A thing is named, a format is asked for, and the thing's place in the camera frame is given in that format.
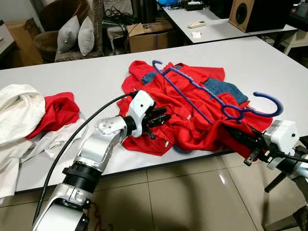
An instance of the white table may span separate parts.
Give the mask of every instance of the white table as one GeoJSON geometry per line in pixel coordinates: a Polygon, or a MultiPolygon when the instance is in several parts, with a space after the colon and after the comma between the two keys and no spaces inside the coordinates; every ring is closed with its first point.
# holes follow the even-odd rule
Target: white table
{"type": "Polygon", "coordinates": [[[3,38],[3,40],[0,41],[0,59],[1,59],[6,54],[6,52],[14,45],[14,39],[11,36],[5,24],[2,24],[0,26],[0,37],[3,38]]]}
{"type": "MultiPolygon", "coordinates": [[[[273,103],[254,97],[254,91],[275,96],[285,108],[277,119],[295,121],[299,134],[308,135],[308,69],[257,37],[2,70],[0,89],[15,83],[29,84],[46,96],[71,91],[75,94],[81,112],[85,117],[89,117],[103,104],[122,94],[121,84],[128,76],[128,67],[134,60],[144,60],[150,64],[153,59],[163,61],[164,64],[183,62],[195,66],[224,67],[225,81],[235,84],[247,95],[252,107],[262,112],[275,110],[273,103]]],[[[118,108],[113,105],[103,117],[115,116],[117,113],[118,108]]],[[[72,163],[75,154],[71,153],[60,160],[51,177],[50,185],[62,181],[64,175],[61,172],[72,163]]],[[[181,154],[171,149],[159,157],[127,151],[118,146],[104,174],[132,171],[213,154],[207,151],[181,154]]],[[[51,163],[52,160],[45,153],[23,163],[17,191],[42,187],[51,163]]]]}
{"type": "Polygon", "coordinates": [[[228,18],[220,19],[217,17],[209,10],[209,8],[204,8],[200,11],[187,11],[185,9],[169,10],[168,7],[165,7],[164,11],[176,24],[176,26],[185,34],[189,41],[194,44],[297,30],[297,28],[293,26],[286,25],[284,29],[245,33],[230,24],[228,22],[228,18]],[[188,27],[188,23],[200,21],[206,21],[206,26],[197,28],[188,27]],[[196,39],[192,37],[192,32],[195,31],[201,32],[201,38],[196,39]]]}

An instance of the desk leg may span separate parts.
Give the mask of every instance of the desk leg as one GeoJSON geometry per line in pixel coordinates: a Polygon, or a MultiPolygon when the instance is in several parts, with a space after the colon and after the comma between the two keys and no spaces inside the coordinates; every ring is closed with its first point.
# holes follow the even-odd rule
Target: desk leg
{"type": "Polygon", "coordinates": [[[275,42],[274,42],[274,45],[273,45],[274,48],[276,48],[276,49],[278,48],[278,46],[279,46],[279,44],[280,44],[280,42],[281,42],[281,39],[282,39],[283,35],[284,35],[284,33],[279,33],[279,34],[277,35],[277,37],[276,37],[276,39],[275,39],[275,42]]]}

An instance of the cushion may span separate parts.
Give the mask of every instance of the cushion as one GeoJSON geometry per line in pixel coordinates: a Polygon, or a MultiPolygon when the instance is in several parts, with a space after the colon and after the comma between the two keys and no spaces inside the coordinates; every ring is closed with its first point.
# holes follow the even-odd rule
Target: cushion
{"type": "Polygon", "coordinates": [[[57,39],[59,53],[67,52],[74,46],[78,37],[79,28],[77,16],[72,17],[61,27],[57,39]]]}
{"type": "Polygon", "coordinates": [[[89,16],[83,21],[78,33],[78,45],[80,52],[86,56],[94,47],[94,26],[89,16]]]}

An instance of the floor tile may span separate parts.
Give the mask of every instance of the floor tile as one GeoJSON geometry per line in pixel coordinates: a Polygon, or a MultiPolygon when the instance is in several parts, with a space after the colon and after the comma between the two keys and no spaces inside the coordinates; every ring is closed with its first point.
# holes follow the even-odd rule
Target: floor tile
{"type": "MultiPolygon", "coordinates": [[[[148,183],[135,184],[94,193],[94,203],[99,209],[102,229],[110,231],[152,231],[152,213],[148,183]]],[[[89,231],[94,230],[97,219],[95,209],[90,209],[89,231]]]]}
{"type": "Polygon", "coordinates": [[[114,176],[102,177],[95,190],[111,189],[144,182],[147,182],[146,170],[120,173],[114,176]]]}
{"type": "Polygon", "coordinates": [[[147,170],[148,181],[185,176],[194,173],[213,171],[225,168],[220,156],[188,160],[167,166],[154,167],[147,170]]]}
{"type": "MultiPolygon", "coordinates": [[[[246,166],[244,164],[244,157],[242,157],[238,153],[221,155],[221,159],[223,160],[223,163],[226,165],[226,167],[246,166]]],[[[259,163],[262,162],[259,160],[253,162],[253,164],[259,164],[259,163]]]]}
{"type": "Polygon", "coordinates": [[[149,182],[155,231],[255,231],[226,169],[149,182]]]}
{"type": "MultiPolygon", "coordinates": [[[[44,200],[49,199],[54,189],[55,189],[55,186],[52,186],[46,190],[46,195],[44,197],[44,200]]],[[[4,199],[3,203],[0,205],[0,207],[37,202],[39,201],[40,193],[41,193],[41,189],[35,189],[29,192],[21,192],[14,196],[7,196],[4,199]]]]}
{"type": "Polygon", "coordinates": [[[0,231],[30,231],[36,206],[37,203],[28,203],[1,207],[0,231]]]}
{"type": "Polygon", "coordinates": [[[264,188],[280,173],[270,170],[265,163],[228,169],[257,229],[285,218],[304,206],[301,191],[289,179],[284,179],[270,193],[264,188]]]}

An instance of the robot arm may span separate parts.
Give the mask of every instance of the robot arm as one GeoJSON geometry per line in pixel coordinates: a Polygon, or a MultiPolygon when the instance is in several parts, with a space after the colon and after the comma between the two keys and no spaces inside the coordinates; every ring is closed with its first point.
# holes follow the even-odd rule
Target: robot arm
{"type": "Polygon", "coordinates": [[[113,148],[127,136],[140,136],[150,127],[170,119],[165,108],[155,108],[154,100],[140,90],[129,105],[126,117],[115,116],[99,120],[94,132],[84,142],[72,166],[51,195],[46,207],[36,219],[33,231],[85,231],[89,218],[83,212],[91,204],[95,187],[107,167],[113,148]]]}

